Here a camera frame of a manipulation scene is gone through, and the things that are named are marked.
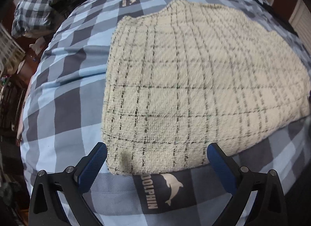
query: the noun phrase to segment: bed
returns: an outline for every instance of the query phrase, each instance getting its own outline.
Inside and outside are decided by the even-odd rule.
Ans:
[[[23,113],[21,157],[31,193],[38,171],[62,172],[76,165],[101,141],[101,114],[110,40],[124,16],[138,17],[163,9],[172,0],[87,0],[62,23],[44,52],[31,81]],[[268,31],[275,30],[300,57],[311,75],[311,58],[300,39],[268,13],[266,0],[188,0],[217,3],[243,11]],[[266,173],[275,169],[286,194],[311,158],[310,117],[271,134],[234,156],[240,165]],[[151,175],[157,207],[147,206],[141,176],[112,175],[100,170],[84,199],[105,226],[212,225],[231,195],[210,165],[171,173],[182,183],[172,204],[165,179]],[[64,210],[77,222],[65,197]],[[243,225],[256,194],[253,192],[238,222]]]

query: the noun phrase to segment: white dolphin print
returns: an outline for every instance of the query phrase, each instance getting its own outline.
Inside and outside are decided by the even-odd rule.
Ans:
[[[162,173],[163,178],[166,180],[166,184],[171,188],[171,196],[165,202],[169,206],[171,205],[171,200],[177,195],[180,187],[183,187],[183,184],[176,179],[176,177],[170,173]]]

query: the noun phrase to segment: white radiator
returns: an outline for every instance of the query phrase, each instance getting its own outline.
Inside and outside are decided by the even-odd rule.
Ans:
[[[302,0],[298,0],[289,22],[311,54],[311,13]]]

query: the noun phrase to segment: metal screw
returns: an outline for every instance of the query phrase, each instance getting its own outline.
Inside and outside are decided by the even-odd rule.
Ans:
[[[240,169],[244,173],[248,172],[248,168],[246,166],[242,166]]]
[[[73,166],[68,166],[68,167],[66,168],[66,172],[67,172],[67,173],[71,173],[74,169],[75,169],[75,168],[74,168]]]
[[[45,170],[41,170],[41,171],[38,172],[38,176],[42,176],[44,174],[45,174]]]
[[[275,170],[271,170],[271,171],[270,171],[270,174],[271,174],[272,176],[276,176],[276,171],[275,171]]]

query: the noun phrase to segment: blue gripper pad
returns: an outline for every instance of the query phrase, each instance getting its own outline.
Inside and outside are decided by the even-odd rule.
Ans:
[[[226,192],[234,195],[237,191],[236,177],[225,162],[228,157],[220,148],[217,150],[216,147],[219,148],[216,143],[212,143],[207,147],[207,158]]]
[[[97,143],[89,155],[83,157],[77,164],[77,168],[80,168],[80,171],[77,169],[75,173],[77,173],[76,181],[80,193],[87,193],[90,190],[107,158],[107,153],[107,146],[104,143]]]

